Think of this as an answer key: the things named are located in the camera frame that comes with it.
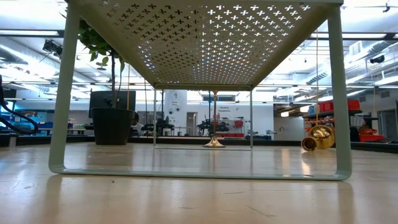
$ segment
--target wooden floor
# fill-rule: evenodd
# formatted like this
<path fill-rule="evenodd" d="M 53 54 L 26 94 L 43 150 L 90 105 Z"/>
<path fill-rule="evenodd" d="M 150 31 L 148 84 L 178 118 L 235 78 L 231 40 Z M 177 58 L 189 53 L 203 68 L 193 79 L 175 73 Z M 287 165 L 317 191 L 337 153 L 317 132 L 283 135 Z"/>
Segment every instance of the wooden floor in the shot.
<path fill-rule="evenodd" d="M 55 175 L 49 146 L 0 149 L 0 223 L 398 223 L 398 155 L 353 151 L 346 182 Z M 68 168 L 331 174 L 332 149 L 153 150 L 69 144 Z"/>

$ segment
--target potted plant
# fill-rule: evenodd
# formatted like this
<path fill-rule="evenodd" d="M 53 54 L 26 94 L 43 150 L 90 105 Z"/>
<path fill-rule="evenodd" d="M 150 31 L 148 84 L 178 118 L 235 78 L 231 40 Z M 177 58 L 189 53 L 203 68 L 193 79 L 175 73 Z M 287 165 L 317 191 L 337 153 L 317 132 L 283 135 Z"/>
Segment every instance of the potted plant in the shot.
<path fill-rule="evenodd" d="M 92 108 L 91 115 L 94 123 L 95 143 L 97 145 L 125 145 L 129 138 L 130 127 L 134 112 L 118 108 L 119 90 L 115 89 L 115 59 L 119 59 L 120 76 L 124 70 L 124 59 L 85 21 L 80 21 L 80 42 L 90 50 L 91 62 L 100 55 L 103 56 L 102 66 L 111 59 L 112 70 L 112 99 L 107 108 Z"/>

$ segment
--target black plant pot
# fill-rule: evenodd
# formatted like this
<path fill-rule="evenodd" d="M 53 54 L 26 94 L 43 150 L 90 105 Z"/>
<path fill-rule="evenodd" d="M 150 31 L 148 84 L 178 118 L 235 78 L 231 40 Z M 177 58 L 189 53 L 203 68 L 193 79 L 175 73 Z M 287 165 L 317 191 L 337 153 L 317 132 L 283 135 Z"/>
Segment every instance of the black plant pot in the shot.
<path fill-rule="evenodd" d="M 95 144 L 127 144 L 134 112 L 112 108 L 92 108 Z"/>

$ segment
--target perforated metal tabletop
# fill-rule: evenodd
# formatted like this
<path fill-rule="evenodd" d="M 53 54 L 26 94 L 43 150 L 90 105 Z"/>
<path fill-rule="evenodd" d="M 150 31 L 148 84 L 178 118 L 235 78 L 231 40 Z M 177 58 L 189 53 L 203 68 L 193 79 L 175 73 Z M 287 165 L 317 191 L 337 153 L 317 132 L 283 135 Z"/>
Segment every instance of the perforated metal tabletop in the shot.
<path fill-rule="evenodd" d="M 252 90 L 343 1 L 80 0 L 152 86 Z"/>

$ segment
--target black monitor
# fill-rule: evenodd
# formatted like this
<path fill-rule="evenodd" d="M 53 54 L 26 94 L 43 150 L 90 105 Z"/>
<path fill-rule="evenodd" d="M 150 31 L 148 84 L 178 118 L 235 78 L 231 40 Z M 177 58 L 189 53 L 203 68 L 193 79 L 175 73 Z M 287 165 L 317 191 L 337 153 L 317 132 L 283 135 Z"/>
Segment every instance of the black monitor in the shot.
<path fill-rule="evenodd" d="M 112 100 L 112 91 L 92 91 L 90 96 L 90 111 L 88 116 L 91 118 L 92 108 L 109 108 Z M 119 109 L 127 109 L 127 91 L 119 92 Z M 129 110 L 136 110 L 136 92 L 129 92 Z"/>

